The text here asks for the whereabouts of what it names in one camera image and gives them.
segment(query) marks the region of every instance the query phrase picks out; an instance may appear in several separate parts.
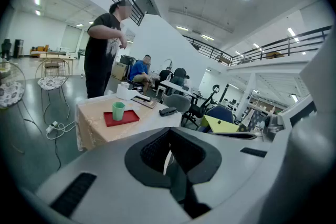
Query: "cardboard box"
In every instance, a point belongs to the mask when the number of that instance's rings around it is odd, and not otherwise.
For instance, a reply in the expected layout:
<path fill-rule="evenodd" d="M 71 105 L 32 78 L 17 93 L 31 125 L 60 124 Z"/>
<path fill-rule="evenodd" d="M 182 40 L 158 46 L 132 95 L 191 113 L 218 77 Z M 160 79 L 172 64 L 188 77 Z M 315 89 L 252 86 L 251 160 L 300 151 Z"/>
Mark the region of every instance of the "cardboard box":
<path fill-rule="evenodd" d="M 113 66 L 111 76 L 116 79 L 123 80 L 123 78 L 126 76 L 125 73 L 126 73 L 127 67 L 128 66 L 124 65 L 123 63 L 116 62 Z"/>

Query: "patterned cushion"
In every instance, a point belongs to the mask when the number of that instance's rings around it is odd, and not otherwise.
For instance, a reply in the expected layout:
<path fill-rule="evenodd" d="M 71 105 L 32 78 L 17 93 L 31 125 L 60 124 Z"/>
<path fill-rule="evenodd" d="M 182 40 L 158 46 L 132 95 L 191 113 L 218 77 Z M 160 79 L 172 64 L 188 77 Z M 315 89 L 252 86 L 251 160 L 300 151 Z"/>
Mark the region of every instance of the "patterned cushion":
<path fill-rule="evenodd" d="M 25 89 L 20 82 L 12 81 L 0 86 L 0 106 L 6 108 L 21 100 Z"/>
<path fill-rule="evenodd" d="M 37 84 L 44 90 L 53 90 L 61 87 L 66 79 L 66 77 L 44 77 L 39 79 Z"/>

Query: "black slot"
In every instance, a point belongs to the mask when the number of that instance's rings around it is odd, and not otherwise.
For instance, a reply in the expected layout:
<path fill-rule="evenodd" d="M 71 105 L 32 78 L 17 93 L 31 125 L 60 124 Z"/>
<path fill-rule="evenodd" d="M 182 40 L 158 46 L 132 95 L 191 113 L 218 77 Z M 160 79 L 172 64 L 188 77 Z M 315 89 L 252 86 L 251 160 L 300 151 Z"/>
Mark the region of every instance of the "black slot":
<path fill-rule="evenodd" d="M 97 176 L 81 173 L 51 204 L 51 208 L 65 217 L 70 217 Z"/>
<path fill-rule="evenodd" d="M 265 158 L 267 151 L 255 150 L 254 148 L 244 147 L 240 150 L 240 152 L 250 154 L 253 156 Z"/>

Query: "black office chair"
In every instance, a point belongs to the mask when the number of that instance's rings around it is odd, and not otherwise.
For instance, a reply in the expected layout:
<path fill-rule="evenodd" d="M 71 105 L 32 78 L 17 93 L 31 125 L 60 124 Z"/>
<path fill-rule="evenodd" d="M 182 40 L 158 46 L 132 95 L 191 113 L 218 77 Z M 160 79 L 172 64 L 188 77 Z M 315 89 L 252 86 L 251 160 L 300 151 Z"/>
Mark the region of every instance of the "black office chair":
<path fill-rule="evenodd" d="M 128 66 L 128 70 L 127 70 L 127 82 L 131 85 L 132 90 L 133 89 L 136 90 L 137 87 L 143 88 L 143 85 L 141 83 L 136 83 L 136 82 L 134 82 L 134 81 L 131 80 L 130 76 L 131 76 L 132 67 L 133 67 L 133 65 Z"/>
<path fill-rule="evenodd" d="M 196 116 L 199 119 L 203 117 L 208 105 L 210 104 L 210 102 L 213 101 L 212 96 L 215 93 L 219 92 L 219 85 L 214 85 L 212 87 L 212 90 L 213 90 L 213 93 L 210 95 L 208 99 L 206 99 L 206 101 L 201 106 L 191 104 L 188 112 L 184 113 L 184 115 L 182 116 L 182 121 L 184 118 L 187 119 L 184 126 L 187 124 L 188 120 L 190 120 L 192 123 L 194 123 L 197 126 L 197 128 L 199 127 L 199 125 L 196 123 L 196 119 L 194 118 L 194 116 Z"/>

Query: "stool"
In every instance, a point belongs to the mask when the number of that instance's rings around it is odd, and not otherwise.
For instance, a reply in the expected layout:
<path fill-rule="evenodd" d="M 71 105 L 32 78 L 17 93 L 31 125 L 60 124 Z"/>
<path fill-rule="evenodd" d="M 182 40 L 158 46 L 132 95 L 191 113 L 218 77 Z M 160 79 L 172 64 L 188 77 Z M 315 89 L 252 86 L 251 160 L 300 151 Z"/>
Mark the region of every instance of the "stool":
<path fill-rule="evenodd" d="M 156 92 L 156 96 L 158 96 L 158 93 L 159 93 L 160 90 L 163 90 L 162 95 L 164 95 L 164 93 L 166 92 L 166 89 L 167 89 L 166 87 L 159 86 L 158 89 L 157 89 L 158 91 Z"/>

